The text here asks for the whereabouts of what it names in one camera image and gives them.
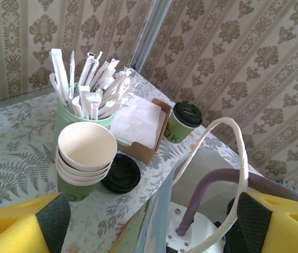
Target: cardboard napkin box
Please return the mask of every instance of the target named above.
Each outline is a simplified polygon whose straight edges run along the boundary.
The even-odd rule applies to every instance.
[[[160,131],[160,134],[159,134],[159,139],[158,139],[158,142],[157,142],[155,148],[150,149],[147,146],[144,146],[138,142],[133,142],[131,144],[131,146],[128,146],[128,147],[117,143],[119,151],[123,152],[124,154],[128,154],[131,157],[136,158],[137,160],[142,161],[146,164],[148,164],[151,161],[151,159],[153,158],[153,156],[157,153],[157,150],[158,150],[161,140],[163,138],[166,126],[168,124],[170,110],[171,110],[171,107],[167,103],[163,102],[162,100],[152,99],[151,102],[158,105],[159,107],[161,107],[162,111],[164,111],[166,113],[163,127],[162,127],[162,129],[158,130],[158,131]]]

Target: white rope handle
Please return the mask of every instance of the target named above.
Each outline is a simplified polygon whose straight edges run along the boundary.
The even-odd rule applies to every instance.
[[[233,206],[231,208],[231,211],[229,212],[228,216],[226,217],[223,224],[213,233],[213,235],[209,236],[205,241],[203,241],[198,246],[188,250],[186,253],[203,253],[209,247],[211,247],[213,244],[217,243],[221,238],[229,231],[229,229],[232,227],[232,225],[237,220],[237,205],[239,196],[242,192],[247,191],[248,187],[248,161],[247,161],[247,153],[245,150],[245,144],[243,141],[243,135],[242,132],[238,126],[238,124],[231,118],[220,118],[215,121],[213,121],[205,130],[205,132],[202,134],[202,136],[199,138],[198,143],[196,145],[196,148],[191,153],[191,156],[185,161],[184,165],[182,166],[181,170],[175,177],[172,186],[175,185],[175,183],[180,179],[184,171],[186,170],[187,166],[189,165],[192,158],[195,156],[197,150],[199,149],[201,143],[204,141],[207,134],[215,128],[217,125],[224,123],[229,125],[233,128],[235,137],[237,139],[238,144],[238,151],[239,151],[239,158],[240,158],[240,174],[239,174],[239,184],[238,184],[238,190],[237,194],[235,196],[235,200],[233,202]]]

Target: floral tablecloth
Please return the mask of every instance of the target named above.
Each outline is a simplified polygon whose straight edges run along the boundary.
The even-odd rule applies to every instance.
[[[165,95],[139,76],[136,93],[151,101]],[[0,208],[57,192],[51,154],[56,94],[40,96],[0,108]],[[157,191],[182,154],[195,148],[201,126],[177,146],[162,142],[149,165],[136,160],[141,181],[134,191],[117,196],[102,185],[87,199],[71,204],[71,221],[63,252],[100,253],[111,249],[122,226]],[[210,135],[206,146],[218,152],[234,168],[238,156]]]

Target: patterned wallpaper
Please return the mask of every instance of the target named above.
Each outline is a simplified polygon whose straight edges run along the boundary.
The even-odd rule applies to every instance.
[[[205,125],[234,118],[249,162],[298,188],[298,1],[173,0],[141,74]]]
[[[0,0],[0,100],[50,87],[49,50],[129,65],[154,0]]]

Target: fern leaf pattern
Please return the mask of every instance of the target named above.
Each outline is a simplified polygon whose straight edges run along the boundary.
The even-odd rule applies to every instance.
[[[0,163],[0,204],[11,201],[12,196],[21,197],[31,189],[39,191],[39,183],[49,183],[49,168],[53,164],[51,150],[42,145],[30,145],[32,153],[10,153],[19,161]]]

